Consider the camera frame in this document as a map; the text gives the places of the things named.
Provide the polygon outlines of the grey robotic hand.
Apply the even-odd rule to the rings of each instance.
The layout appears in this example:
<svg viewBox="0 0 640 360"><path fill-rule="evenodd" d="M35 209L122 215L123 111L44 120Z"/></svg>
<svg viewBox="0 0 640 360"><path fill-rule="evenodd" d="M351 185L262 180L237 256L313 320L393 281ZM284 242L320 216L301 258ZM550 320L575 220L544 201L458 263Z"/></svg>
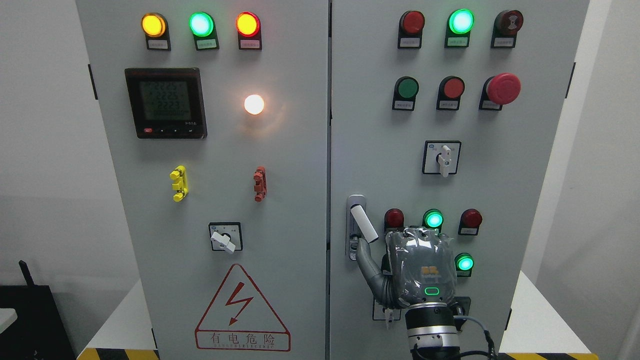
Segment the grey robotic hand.
<svg viewBox="0 0 640 360"><path fill-rule="evenodd" d="M454 301L457 271L451 238L426 227L406 227L385 236L391 275L371 257L370 244L358 240L356 261L375 301L387 309Z"/></svg>

